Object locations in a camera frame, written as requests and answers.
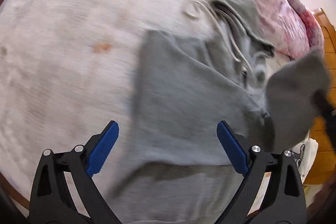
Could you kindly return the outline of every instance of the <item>gray garment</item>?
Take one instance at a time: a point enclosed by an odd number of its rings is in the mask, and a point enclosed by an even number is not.
[[[222,22],[224,41],[160,31],[149,31],[144,39],[132,143],[116,170],[119,183],[106,198],[123,223],[216,220],[242,180],[217,139],[221,120],[251,144],[272,147],[273,134],[265,126],[268,114],[256,100],[262,98],[264,58],[272,55],[273,46],[251,35],[250,26],[258,19],[253,2],[227,1],[226,9],[221,1],[229,16]],[[238,15],[246,15],[246,7],[247,22]],[[230,45],[230,37],[253,73],[244,75],[242,64],[228,54],[224,43]]]
[[[266,96],[268,111],[274,123],[274,148],[280,153],[301,142],[319,115],[312,102],[317,90],[327,93],[329,76],[317,50],[309,52],[297,62],[286,64],[268,80]]]

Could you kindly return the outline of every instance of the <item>pink blanket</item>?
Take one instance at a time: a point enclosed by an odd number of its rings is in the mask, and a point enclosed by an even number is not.
[[[310,48],[322,54],[322,30],[312,13],[299,0],[254,0],[260,16],[264,38],[278,51],[300,58]]]

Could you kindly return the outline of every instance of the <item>metal screw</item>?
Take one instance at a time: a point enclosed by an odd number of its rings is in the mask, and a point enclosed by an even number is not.
[[[261,151],[261,149],[260,149],[259,146],[257,146],[257,145],[253,145],[253,146],[252,146],[252,151],[253,151],[253,152],[256,152],[256,153],[259,153],[259,152]]]
[[[43,155],[44,155],[44,156],[49,156],[50,153],[51,153],[51,150],[50,150],[50,149],[46,149],[46,150],[43,151]]]
[[[84,149],[84,146],[83,146],[83,145],[77,145],[77,146],[75,147],[75,151],[76,151],[76,152],[82,152],[83,149]]]
[[[290,157],[292,155],[292,152],[289,150],[286,150],[285,152],[283,152],[285,154],[286,157]]]

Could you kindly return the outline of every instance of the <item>orange spot on sheet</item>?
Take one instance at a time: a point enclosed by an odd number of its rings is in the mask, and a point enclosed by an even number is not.
[[[99,42],[96,45],[93,46],[93,52],[94,53],[104,53],[109,52],[111,50],[112,46],[109,43],[106,42]]]

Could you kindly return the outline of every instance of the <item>white drawstring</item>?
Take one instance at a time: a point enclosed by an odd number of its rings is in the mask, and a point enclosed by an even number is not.
[[[210,6],[210,4],[204,0],[201,1],[193,1],[193,6],[195,8],[195,10],[198,12],[198,15],[193,15],[189,12],[187,12],[186,10],[184,10],[184,14],[186,14],[187,16],[193,18],[193,19],[198,19],[199,18],[199,9],[198,9],[198,5],[201,6],[201,8],[204,9],[204,11],[211,17],[212,21],[214,22],[215,26],[217,27],[219,33],[221,34],[221,36],[223,37],[223,41],[227,47],[227,50],[229,51],[229,53],[231,54],[232,58],[236,61],[236,62],[241,62],[233,53],[231,47],[229,44],[226,43],[226,39],[225,39],[225,34],[220,26],[219,22],[219,18],[216,14],[216,12],[213,10],[213,8]],[[230,18],[229,16],[227,16],[225,13],[223,13],[221,16],[225,17],[227,20],[231,20],[232,18]],[[249,62],[246,60],[246,58],[244,57],[244,55],[241,53],[241,51],[239,50],[235,40],[231,37],[230,39],[231,44],[233,45],[233,47],[235,48],[235,50],[237,51],[238,55],[242,58],[242,60],[244,61],[244,63],[246,64],[246,66],[248,67],[248,70],[252,72],[252,68],[251,65],[249,64]]]

